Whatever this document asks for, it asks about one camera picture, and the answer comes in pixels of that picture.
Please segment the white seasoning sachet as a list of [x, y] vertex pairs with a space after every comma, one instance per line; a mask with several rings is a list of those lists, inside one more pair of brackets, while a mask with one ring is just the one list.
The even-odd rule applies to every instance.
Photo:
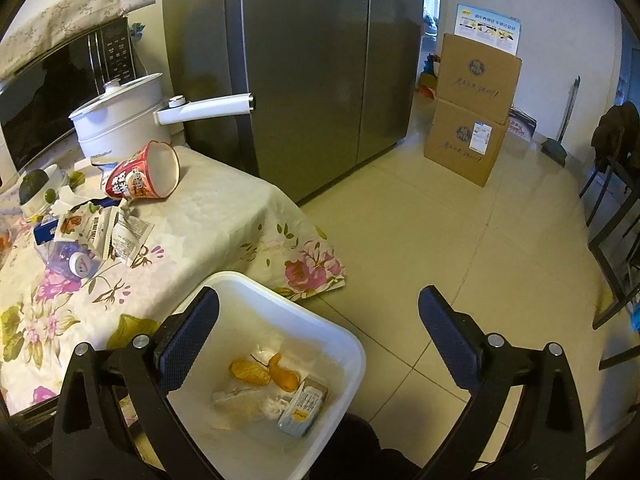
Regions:
[[111, 235], [114, 257], [127, 266], [133, 266], [153, 228], [153, 223], [133, 216], [127, 209], [118, 208]]

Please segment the broom with dustpan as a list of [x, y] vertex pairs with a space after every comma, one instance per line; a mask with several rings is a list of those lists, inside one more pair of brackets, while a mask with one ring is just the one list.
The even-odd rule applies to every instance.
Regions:
[[564, 139], [565, 133], [567, 132], [568, 124], [570, 123], [570, 118], [572, 118], [572, 115], [573, 115], [573, 110], [575, 107], [581, 82], [582, 82], [582, 78], [580, 78], [580, 76], [577, 76], [574, 79], [572, 86], [570, 87], [570, 92], [568, 92], [567, 103], [564, 110], [558, 135], [555, 138], [547, 138], [546, 140], [544, 140], [540, 148], [542, 154], [549, 157], [552, 160], [552, 162], [555, 162], [561, 167], [565, 166], [566, 159], [567, 159], [567, 151], [563, 146], [563, 139]]

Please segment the dark green squash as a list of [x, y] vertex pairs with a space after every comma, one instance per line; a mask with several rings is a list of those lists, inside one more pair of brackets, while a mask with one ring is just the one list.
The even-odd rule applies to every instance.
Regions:
[[35, 169], [25, 174], [18, 188], [20, 205], [28, 203], [49, 181], [48, 174], [42, 169]]

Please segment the white blue poster sheet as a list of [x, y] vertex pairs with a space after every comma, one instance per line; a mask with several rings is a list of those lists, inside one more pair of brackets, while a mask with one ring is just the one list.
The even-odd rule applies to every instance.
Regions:
[[459, 3], [457, 5], [454, 34], [471, 39], [503, 52], [517, 55], [522, 24], [494, 11]]

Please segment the grey steel refrigerator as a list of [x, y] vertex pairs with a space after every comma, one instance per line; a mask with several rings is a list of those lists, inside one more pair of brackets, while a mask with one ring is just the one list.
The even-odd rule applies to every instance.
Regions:
[[304, 200], [408, 130], [423, 0], [163, 0], [169, 73], [191, 101], [254, 112], [187, 122], [195, 151]]

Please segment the lower cardboard box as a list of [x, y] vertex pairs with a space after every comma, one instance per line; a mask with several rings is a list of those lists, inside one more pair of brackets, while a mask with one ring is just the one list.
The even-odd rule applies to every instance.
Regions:
[[505, 135], [506, 125], [438, 99], [424, 156], [484, 188]]

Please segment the orange fish-shaped snack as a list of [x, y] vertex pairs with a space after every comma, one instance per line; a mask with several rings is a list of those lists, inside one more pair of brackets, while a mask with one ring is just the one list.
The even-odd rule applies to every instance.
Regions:
[[268, 362], [268, 372], [271, 380], [284, 392], [295, 392], [300, 384], [300, 376], [295, 370], [289, 370], [280, 365], [282, 356], [276, 353]]

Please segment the red instant noodle cup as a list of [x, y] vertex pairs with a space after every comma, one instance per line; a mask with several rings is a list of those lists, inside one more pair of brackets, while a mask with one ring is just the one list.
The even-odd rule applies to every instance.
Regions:
[[180, 162], [174, 148], [150, 141], [114, 168], [106, 180], [105, 193], [125, 200], [163, 200], [175, 191], [179, 180]]

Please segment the black microwave oven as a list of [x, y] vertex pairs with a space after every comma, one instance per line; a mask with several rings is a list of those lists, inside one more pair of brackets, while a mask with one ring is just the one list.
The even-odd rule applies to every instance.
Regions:
[[11, 162], [23, 169], [72, 131], [70, 113], [116, 79], [137, 77], [126, 18], [115, 18], [36, 58], [1, 89], [1, 129]]

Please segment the floral tablecloth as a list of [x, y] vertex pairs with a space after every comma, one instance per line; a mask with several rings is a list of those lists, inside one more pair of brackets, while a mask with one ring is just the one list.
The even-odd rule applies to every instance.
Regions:
[[289, 300], [345, 283], [332, 244], [276, 186], [190, 148], [166, 200], [132, 210], [152, 232], [134, 263], [104, 262], [93, 278], [47, 269], [22, 219], [1, 268], [1, 394], [16, 413], [56, 396], [76, 344], [119, 348], [152, 333], [210, 274], [236, 271]]

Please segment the small carton in bin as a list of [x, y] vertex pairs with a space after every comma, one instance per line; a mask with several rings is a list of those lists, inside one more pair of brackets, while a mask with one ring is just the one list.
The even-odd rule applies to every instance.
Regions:
[[325, 384], [306, 377], [279, 418], [278, 428], [289, 436], [303, 437], [314, 424], [328, 394]]

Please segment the green lime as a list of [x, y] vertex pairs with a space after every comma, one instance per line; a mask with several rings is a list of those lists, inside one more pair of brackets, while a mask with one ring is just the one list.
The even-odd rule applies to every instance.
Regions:
[[81, 171], [72, 171], [68, 174], [68, 185], [72, 190], [86, 182], [86, 175]]

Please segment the blue biscuit box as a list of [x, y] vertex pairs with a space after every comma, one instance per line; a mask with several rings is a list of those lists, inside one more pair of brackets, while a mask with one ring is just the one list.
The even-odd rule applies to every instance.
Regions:
[[58, 228], [58, 218], [40, 222], [34, 227], [34, 240], [37, 246], [47, 244], [54, 239], [55, 231]]

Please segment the snack wrapper with print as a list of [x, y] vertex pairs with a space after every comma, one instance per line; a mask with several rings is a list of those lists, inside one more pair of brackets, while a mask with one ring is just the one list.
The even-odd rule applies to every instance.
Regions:
[[117, 213], [115, 206], [103, 207], [91, 202], [79, 205], [60, 218], [53, 240], [78, 243], [105, 260], [111, 252]]

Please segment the dark chair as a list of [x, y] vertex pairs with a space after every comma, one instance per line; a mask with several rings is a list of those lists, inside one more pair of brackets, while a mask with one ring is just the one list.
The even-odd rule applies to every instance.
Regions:
[[600, 178], [599, 193], [587, 216], [592, 237], [588, 249], [611, 295], [594, 315], [595, 330], [639, 298], [639, 111], [633, 102], [612, 106], [600, 118], [591, 138], [593, 170], [579, 195]]

